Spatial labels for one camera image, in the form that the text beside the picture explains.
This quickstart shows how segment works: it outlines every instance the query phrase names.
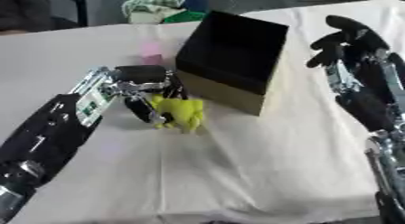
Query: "yellow rubber duck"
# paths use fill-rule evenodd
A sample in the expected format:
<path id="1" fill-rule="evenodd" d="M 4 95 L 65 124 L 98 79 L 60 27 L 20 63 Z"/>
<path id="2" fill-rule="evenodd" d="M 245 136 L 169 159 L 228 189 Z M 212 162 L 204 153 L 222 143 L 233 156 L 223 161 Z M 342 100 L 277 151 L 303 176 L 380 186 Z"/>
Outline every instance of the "yellow rubber duck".
<path id="1" fill-rule="evenodd" d="M 200 99 L 163 98 L 162 95 L 154 95 L 150 101 L 152 107 L 163 115 L 169 113 L 174 121 L 157 125 L 157 128 L 180 126 L 183 131 L 192 132 L 202 124 L 203 101 Z"/>

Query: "cardboard box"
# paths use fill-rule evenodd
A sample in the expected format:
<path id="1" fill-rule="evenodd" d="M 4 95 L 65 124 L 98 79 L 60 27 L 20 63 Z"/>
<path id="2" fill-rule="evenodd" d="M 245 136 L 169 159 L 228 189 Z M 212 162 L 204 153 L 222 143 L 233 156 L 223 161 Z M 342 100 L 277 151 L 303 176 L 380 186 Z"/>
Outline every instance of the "cardboard box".
<path id="1" fill-rule="evenodd" d="M 176 57 L 179 77 L 194 95 L 258 116 L 287 29 L 211 12 Z"/>

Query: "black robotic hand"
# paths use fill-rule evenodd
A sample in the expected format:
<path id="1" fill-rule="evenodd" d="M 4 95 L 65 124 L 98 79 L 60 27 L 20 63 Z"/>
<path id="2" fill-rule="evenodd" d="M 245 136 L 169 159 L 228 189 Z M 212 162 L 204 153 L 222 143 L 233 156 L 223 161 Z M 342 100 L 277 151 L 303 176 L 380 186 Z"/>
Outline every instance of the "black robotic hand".
<path id="1" fill-rule="evenodd" d="M 341 31 L 312 43 L 311 48 L 320 52 L 307 63 L 307 67 L 326 67 L 329 79 L 337 80 L 334 83 L 337 85 L 334 91 L 338 93 L 336 102 L 370 131 L 393 129 L 395 121 L 387 113 L 387 106 L 397 101 L 384 69 L 396 68 L 394 74 L 402 87 L 405 85 L 402 58 L 397 53 L 389 53 L 390 46 L 362 23 L 335 15 L 327 16 L 326 22 Z M 351 79 L 339 72 L 342 67 Z"/>
<path id="2" fill-rule="evenodd" d="M 187 99 L 181 81 L 162 66 L 103 67 L 91 70 L 68 94 L 51 99 L 23 122 L 0 147 L 0 224 L 62 170 L 116 98 L 124 98 L 147 123 L 170 122 L 171 115 L 157 114 L 146 93 Z"/>
<path id="3" fill-rule="evenodd" d="M 371 132 L 367 157 L 379 184 L 381 219 L 405 223 L 405 64 L 370 27 L 330 15 L 339 29 L 312 43 L 320 51 L 307 67 L 325 68 L 336 102 Z"/>

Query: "white table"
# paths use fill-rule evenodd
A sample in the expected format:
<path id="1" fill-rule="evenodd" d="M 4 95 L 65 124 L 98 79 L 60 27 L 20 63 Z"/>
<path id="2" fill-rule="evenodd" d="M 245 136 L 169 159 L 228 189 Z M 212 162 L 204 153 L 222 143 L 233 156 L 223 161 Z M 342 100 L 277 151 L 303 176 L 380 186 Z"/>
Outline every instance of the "white table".
<path id="1" fill-rule="evenodd" d="M 365 130 L 334 102 L 309 43 L 352 17 L 405 54 L 405 4 L 370 1 L 246 14 L 288 24 L 262 117 L 207 102 L 205 134 L 153 130 L 117 103 L 76 157 L 13 224 L 165 223 L 210 219 L 307 223 L 376 215 Z M 0 37 L 0 139 L 101 65 L 136 64 L 159 41 L 171 62 L 198 23 L 115 25 Z"/>

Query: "chair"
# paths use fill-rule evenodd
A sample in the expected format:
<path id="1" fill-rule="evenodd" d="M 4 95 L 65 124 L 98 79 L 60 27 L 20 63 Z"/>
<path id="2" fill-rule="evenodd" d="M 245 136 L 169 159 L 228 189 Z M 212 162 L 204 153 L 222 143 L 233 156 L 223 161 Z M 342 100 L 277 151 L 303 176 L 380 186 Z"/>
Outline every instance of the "chair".
<path id="1" fill-rule="evenodd" d="M 64 30 L 89 26 L 86 0 L 71 0 L 71 1 L 73 1 L 76 5 L 77 21 L 73 22 L 65 18 L 54 16 L 52 18 L 53 30 Z"/>

